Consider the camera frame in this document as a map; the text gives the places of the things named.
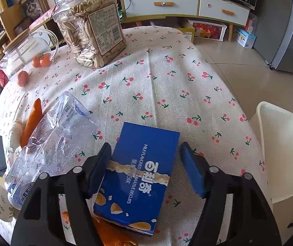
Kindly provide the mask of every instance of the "orange drawer handle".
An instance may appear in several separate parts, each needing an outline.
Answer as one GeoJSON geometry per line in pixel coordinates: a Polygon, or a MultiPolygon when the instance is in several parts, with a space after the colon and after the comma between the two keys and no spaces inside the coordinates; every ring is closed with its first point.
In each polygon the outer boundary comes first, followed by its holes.
{"type": "Polygon", "coordinates": [[[222,11],[224,14],[227,14],[227,15],[230,15],[230,16],[235,15],[235,13],[232,12],[232,11],[228,11],[228,10],[225,10],[225,9],[222,9],[221,11],[222,11]]]}
{"type": "Polygon", "coordinates": [[[153,2],[155,6],[173,6],[173,2],[153,2]]]}

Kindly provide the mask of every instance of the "wooden cabinet leg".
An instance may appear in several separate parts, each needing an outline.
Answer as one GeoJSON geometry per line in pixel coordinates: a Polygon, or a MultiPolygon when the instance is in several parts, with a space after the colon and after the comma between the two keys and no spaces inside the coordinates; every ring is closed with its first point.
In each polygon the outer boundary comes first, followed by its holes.
{"type": "Polygon", "coordinates": [[[232,35],[233,35],[233,24],[229,24],[228,26],[228,41],[232,41],[232,35]]]}

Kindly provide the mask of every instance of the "crumpled plastic bottle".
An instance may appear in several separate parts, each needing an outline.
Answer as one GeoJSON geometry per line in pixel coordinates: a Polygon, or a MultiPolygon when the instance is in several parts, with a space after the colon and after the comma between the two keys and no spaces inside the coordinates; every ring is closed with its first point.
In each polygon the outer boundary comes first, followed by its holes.
{"type": "Polygon", "coordinates": [[[10,203],[21,209],[25,199],[20,195],[21,189],[43,172],[51,177],[60,175],[97,128],[89,111],[65,91],[44,115],[5,178],[10,203]]]}

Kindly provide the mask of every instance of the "glass pitcher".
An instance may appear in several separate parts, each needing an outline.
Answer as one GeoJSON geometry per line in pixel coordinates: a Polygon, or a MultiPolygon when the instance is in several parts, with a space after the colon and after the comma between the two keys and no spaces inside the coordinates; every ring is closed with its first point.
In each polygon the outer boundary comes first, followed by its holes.
{"type": "Polygon", "coordinates": [[[18,35],[14,41],[4,47],[4,53],[8,59],[7,63],[1,66],[1,69],[8,76],[9,80],[16,81],[16,75],[19,71],[25,70],[29,72],[33,68],[31,61],[35,56],[42,57],[46,53],[50,53],[50,61],[54,61],[54,56],[57,54],[59,41],[57,36],[50,30],[40,29],[30,33],[26,29],[18,35]],[[33,37],[34,34],[46,33],[53,37],[55,41],[55,51],[52,54],[49,44],[41,37],[33,37]]]}

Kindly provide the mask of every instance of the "clear plastic jar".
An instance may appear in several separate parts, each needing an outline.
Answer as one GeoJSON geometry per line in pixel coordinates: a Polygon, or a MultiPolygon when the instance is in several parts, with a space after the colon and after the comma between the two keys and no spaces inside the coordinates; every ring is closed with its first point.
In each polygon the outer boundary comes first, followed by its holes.
{"type": "Polygon", "coordinates": [[[126,40],[118,18],[117,0],[54,0],[53,16],[76,61],[100,68],[114,59],[126,40]]]}

